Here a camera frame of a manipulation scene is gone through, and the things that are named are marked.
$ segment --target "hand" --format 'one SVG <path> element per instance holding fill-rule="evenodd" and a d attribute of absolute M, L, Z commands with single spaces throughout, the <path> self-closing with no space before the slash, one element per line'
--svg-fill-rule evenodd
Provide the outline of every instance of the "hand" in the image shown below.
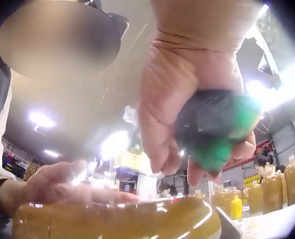
<path fill-rule="evenodd" d="M 138 118 L 142 146 L 153 172 L 174 174 L 181 165 L 175 140 L 176 117 L 197 89 L 243 92 L 236 52 L 257 20 L 255 1 L 151 0 L 157 32 L 141 78 Z M 250 158 L 253 132 L 232 149 L 233 158 Z M 188 161 L 187 180 L 196 186 L 204 172 Z M 220 172 L 208 175 L 209 180 Z"/>
<path fill-rule="evenodd" d="M 72 164 L 60 162 L 40 168 L 27 182 L 24 195 L 29 202 L 35 203 L 123 203 L 137 200 L 136 195 L 93 188 L 87 184 L 72 185 L 71 181 L 84 171 L 86 163 L 76 161 Z"/>
<path fill-rule="evenodd" d="M 13 216 L 17 208 L 25 203 L 124 203 L 138 201 L 136 195 L 109 189 L 93 188 L 90 185 L 74 186 L 71 181 L 85 169 L 84 161 L 72 164 L 60 162 L 45 165 L 27 183 L 5 181 L 0 187 L 0 204 L 3 210 Z"/>

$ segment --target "yellow bottle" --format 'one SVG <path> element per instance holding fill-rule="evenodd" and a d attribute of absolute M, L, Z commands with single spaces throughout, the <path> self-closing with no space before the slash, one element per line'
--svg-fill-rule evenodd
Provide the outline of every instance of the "yellow bottle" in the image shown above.
<path fill-rule="evenodd" d="M 232 213 L 232 220 L 235 219 L 240 219 L 242 217 L 243 214 L 243 203 L 242 201 L 238 198 L 238 196 L 236 195 L 234 197 L 234 200 L 232 201 L 232 204 L 230 206 L 231 208 L 231 213 Z"/>

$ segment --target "fingers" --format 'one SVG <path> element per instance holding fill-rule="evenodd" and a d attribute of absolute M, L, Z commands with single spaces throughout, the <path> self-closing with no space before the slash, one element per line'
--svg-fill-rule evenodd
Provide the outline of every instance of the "fingers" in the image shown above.
<path fill-rule="evenodd" d="M 42 175 L 52 183 L 64 183 L 72 180 L 80 174 L 85 167 L 85 161 L 75 161 L 73 163 L 60 162 L 53 165 L 43 166 L 38 174 Z"/>
<path fill-rule="evenodd" d="M 204 174 L 205 171 L 201 169 L 198 164 L 188 159 L 187 182 L 190 186 L 197 186 L 199 184 L 199 180 Z"/>
<path fill-rule="evenodd" d="M 173 174 L 180 166 L 173 125 L 177 114 L 194 94 L 198 80 L 183 57 L 150 48 L 137 109 L 141 142 L 153 173 Z"/>
<path fill-rule="evenodd" d="M 256 139 L 253 132 L 247 137 L 246 141 L 236 144 L 232 149 L 232 158 L 249 159 L 256 150 Z"/>

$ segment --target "metal beam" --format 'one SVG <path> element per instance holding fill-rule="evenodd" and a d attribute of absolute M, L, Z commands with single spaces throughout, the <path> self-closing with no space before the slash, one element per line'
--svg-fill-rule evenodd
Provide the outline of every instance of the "metal beam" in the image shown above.
<path fill-rule="evenodd" d="M 187 170 L 184 170 L 183 182 L 184 182 L 184 195 L 187 196 L 189 195 L 189 185 L 187 182 Z"/>
<path fill-rule="evenodd" d="M 271 143 L 271 146 L 272 146 L 272 150 L 274 152 L 274 156 L 275 156 L 275 160 L 276 160 L 276 164 L 278 166 L 280 166 L 280 162 L 279 162 L 279 158 L 278 158 L 278 154 L 277 154 L 277 149 L 276 149 L 276 146 L 275 146 L 275 143 L 274 143 L 274 140 L 272 138 L 272 135 L 271 134 L 268 134 L 268 139 Z"/>

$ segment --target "person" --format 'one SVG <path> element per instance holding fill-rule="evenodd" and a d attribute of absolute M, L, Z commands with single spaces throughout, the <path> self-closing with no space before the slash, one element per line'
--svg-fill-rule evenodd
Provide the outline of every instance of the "person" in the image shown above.
<path fill-rule="evenodd" d="M 261 175 L 260 182 L 262 182 L 262 179 L 267 176 L 268 174 L 268 169 L 270 168 L 269 166 L 272 167 L 272 172 L 275 173 L 278 170 L 280 170 L 282 173 L 285 172 L 286 167 L 284 165 L 273 165 L 274 164 L 274 159 L 273 156 L 263 152 L 262 155 L 258 156 L 254 162 L 255 168 L 258 170 L 259 175 Z"/>
<path fill-rule="evenodd" d="M 23 3 L 23 0 L 0 0 L 0 26 Z M 156 33 L 141 78 L 139 125 L 142 145 L 153 171 L 173 174 L 181 161 L 172 129 L 178 112 L 197 89 L 243 92 L 236 52 L 262 4 L 254 0 L 151 0 L 151 3 Z M 2 170 L 1 136 L 10 95 L 10 69 L 0 57 L 0 210 L 11 217 L 20 204 L 29 201 L 109 201 L 105 190 L 69 184 L 83 170 L 82 161 L 46 165 L 28 182 L 18 182 Z M 233 148 L 232 157 L 246 159 L 254 150 L 255 137 L 251 133 Z M 196 185 L 202 173 L 189 161 L 190 185 Z M 109 197 L 120 201 L 137 199 L 118 192 Z"/>

